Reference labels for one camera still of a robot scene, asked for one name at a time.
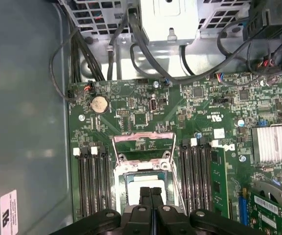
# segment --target blue pcie slot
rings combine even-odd
[[[243,197],[239,197],[239,217],[240,222],[243,225],[248,225],[248,219],[247,219],[247,200]]]

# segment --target chipset heatsink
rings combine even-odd
[[[282,162],[282,126],[252,129],[256,163]]]

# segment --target small components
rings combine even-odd
[[[132,97],[130,97],[128,99],[128,105],[129,105],[130,109],[134,109],[135,108],[135,100]]]
[[[233,100],[230,97],[215,97],[213,99],[213,104],[214,105],[219,105],[219,104],[231,104],[233,103]]]
[[[91,152],[89,151],[88,147],[87,146],[83,146],[81,148],[81,155],[84,157],[84,158],[88,158],[90,155],[91,155]]]
[[[100,152],[101,157],[105,157],[107,155],[107,151],[106,151],[105,146],[100,146],[99,152]]]
[[[157,110],[157,103],[155,98],[150,99],[150,110],[151,112]]]
[[[95,84],[92,81],[88,81],[86,87],[84,88],[85,91],[90,91],[91,93],[95,92]]]
[[[97,155],[97,153],[98,153],[97,146],[92,146],[92,147],[91,147],[91,154],[92,154],[92,155]]]
[[[211,161],[214,163],[220,163],[221,158],[218,156],[217,152],[211,152]]]
[[[238,128],[238,133],[239,134],[246,134],[246,127],[239,127]]]
[[[73,148],[72,150],[73,150],[73,151],[72,151],[72,155],[73,155],[73,156],[77,157],[77,156],[80,156],[80,155],[81,155],[81,150],[80,150],[80,148]]]
[[[103,96],[96,96],[91,102],[91,109],[97,114],[103,114],[108,110],[108,101]]]
[[[220,193],[220,192],[221,192],[220,183],[214,181],[213,187],[214,187],[214,191],[215,191],[215,192],[217,192],[217,193]]]
[[[85,121],[86,120],[86,116],[84,116],[83,114],[80,114],[78,116],[79,121]]]
[[[139,78],[136,80],[137,84],[143,85],[143,84],[148,84],[149,80],[147,78]]]
[[[183,121],[181,121],[181,122],[179,122],[179,128],[185,128],[185,122],[183,122]]]
[[[256,163],[282,162],[282,126],[252,128]]]
[[[278,111],[278,121],[282,121],[282,110]]]
[[[270,86],[272,86],[272,85],[278,83],[278,81],[279,81],[279,78],[278,78],[277,76],[273,76],[273,77],[271,77],[270,79],[267,79],[267,80],[265,81],[265,83],[266,83],[266,85],[267,85],[268,87],[270,87]]]
[[[185,115],[184,114],[180,114],[178,116],[179,121],[185,121]]]
[[[196,139],[200,139],[200,138],[202,138],[202,134],[200,133],[200,132],[195,132],[195,134],[194,134],[194,137],[196,138]]]
[[[73,90],[67,90],[67,96],[68,96],[68,98],[74,98],[74,91]]]
[[[268,125],[268,121],[259,121],[258,122],[258,126],[263,127],[263,126],[267,126]]]
[[[160,98],[159,99],[159,104],[160,105],[166,105],[167,104],[167,99],[166,98]]]
[[[198,145],[206,145],[209,143],[208,138],[205,137],[200,137],[199,139],[197,139]]]
[[[197,146],[197,138],[191,138],[190,144],[191,146]]]
[[[130,110],[118,110],[117,115],[119,116],[130,115]]]
[[[238,119],[238,120],[235,121],[235,126],[244,127],[245,121],[243,119]]]

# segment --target ram slot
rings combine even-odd
[[[97,211],[103,210],[103,184],[102,184],[102,172],[101,172],[101,158],[100,155],[95,158],[95,182],[96,182],[96,203]]]
[[[239,218],[240,223],[243,225],[248,225],[248,212],[247,212],[247,200],[242,196],[239,197]]]
[[[190,162],[189,162],[189,153],[191,154],[190,146],[182,144],[180,147],[180,160],[181,160],[181,175],[182,175],[182,195],[185,203],[186,210],[190,212],[191,207],[191,197],[189,196],[190,190]]]
[[[79,169],[79,192],[80,192],[80,210],[81,216],[87,217],[88,201],[87,201],[87,182],[85,179],[85,166],[84,159],[81,158],[78,160],[78,169]]]
[[[95,188],[95,177],[94,177],[94,159],[92,157],[89,157],[87,160],[87,178],[88,178],[88,204],[89,204],[89,214],[94,214],[96,213],[96,204],[95,204],[95,198],[96,198],[96,188]]]
[[[200,168],[201,168],[201,185],[203,209],[212,211],[212,193],[210,181],[210,148],[201,146],[199,148]]]
[[[110,193],[110,167],[109,167],[109,159],[108,159],[108,154],[103,156],[103,167],[104,171],[104,181],[105,181],[105,206],[106,208],[111,209],[111,193]]]
[[[233,220],[233,209],[232,209],[233,205],[232,205],[232,200],[229,199],[229,219]]]
[[[192,148],[187,149],[187,162],[188,162],[188,196],[190,202],[190,209],[194,211],[197,209],[197,201],[195,199],[195,184],[194,184],[194,165],[193,165],[193,153]]]
[[[195,185],[195,194],[193,200],[196,201],[196,209],[201,209],[201,191],[202,191],[202,181],[201,181],[201,170],[200,170],[200,157],[199,150],[197,147],[192,148],[192,165],[194,172],[193,184]]]

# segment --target screw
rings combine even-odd
[[[123,154],[119,154],[119,161],[123,161],[124,160],[124,158],[125,158],[125,155],[123,155]]]
[[[158,82],[158,81],[154,81],[154,82],[152,83],[152,86],[153,86],[154,88],[158,88],[158,87],[159,87],[159,82]]]
[[[162,163],[162,164],[160,165],[160,167],[161,167],[162,169],[167,169],[167,168],[168,168],[168,165],[167,165],[167,163]]]
[[[86,119],[86,116],[84,116],[83,114],[79,115],[79,121],[84,121]]]
[[[94,39],[93,39],[92,37],[86,37],[86,38],[84,38],[84,41],[85,41],[87,44],[91,45],[91,44],[93,44]]]
[[[241,156],[239,157],[239,161],[240,161],[241,163],[245,162],[245,161],[246,161],[246,157],[245,157],[244,155],[241,155]]]
[[[196,215],[199,216],[199,217],[204,217],[205,213],[202,212],[202,211],[198,211],[198,212],[196,212]]]
[[[115,214],[114,213],[107,213],[106,217],[113,217]]]
[[[166,212],[171,211],[171,208],[170,208],[170,207],[167,207],[167,206],[164,206],[162,209],[163,209],[164,211],[166,211]]]

